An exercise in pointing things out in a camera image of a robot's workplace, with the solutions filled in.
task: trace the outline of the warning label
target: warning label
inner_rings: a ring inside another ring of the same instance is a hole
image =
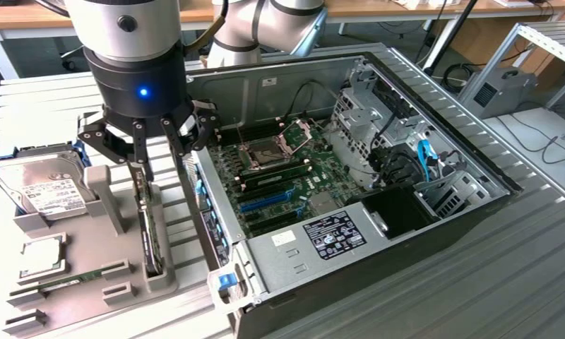
[[[66,212],[84,207],[73,179],[42,182],[21,188],[30,205],[41,215]]]
[[[366,244],[345,211],[304,225],[304,229],[325,260]]]

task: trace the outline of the motherboard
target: motherboard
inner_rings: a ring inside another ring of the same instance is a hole
[[[362,192],[336,157],[325,127],[296,119],[273,136],[209,147],[238,223],[250,237],[345,205]]]

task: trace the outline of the gray parts holder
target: gray parts holder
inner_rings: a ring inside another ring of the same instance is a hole
[[[86,204],[86,214],[50,223],[37,214],[14,218],[33,239],[61,233],[68,237],[64,246],[68,271],[13,287],[8,297],[8,303],[21,313],[5,319],[4,331],[18,338],[161,297],[178,287],[158,187],[152,186],[152,212],[164,272],[149,277],[144,269],[142,236],[132,188],[110,191],[106,166],[86,168],[85,182],[100,198]],[[82,274],[97,270],[102,270],[98,276]],[[77,275],[81,275],[80,279],[73,279],[74,282],[62,288],[48,291],[29,288]]]

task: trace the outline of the hard drive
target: hard drive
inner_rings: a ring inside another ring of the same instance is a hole
[[[70,144],[0,153],[0,187],[22,214],[58,220],[85,213],[96,200],[82,183],[85,165],[82,148]]]

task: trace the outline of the wooden desk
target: wooden desk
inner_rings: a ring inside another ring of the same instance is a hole
[[[450,28],[454,27],[457,17],[462,13],[466,1],[444,9],[441,19],[448,20],[445,29],[433,47],[425,65],[430,63],[448,38]],[[438,15],[438,8],[420,6],[408,10],[398,4],[386,0],[325,0],[329,9],[328,23],[373,23],[381,21],[433,20]],[[181,1],[181,29],[205,29],[213,20],[210,0]],[[565,12],[565,0],[552,0],[556,20]],[[498,18],[537,16],[538,8],[506,8],[493,0],[478,0],[469,18]],[[0,7],[0,73],[5,79],[18,78],[14,66],[1,46],[5,39],[29,37],[61,37],[76,35],[72,22],[37,5],[33,0],[24,0],[16,7]]]

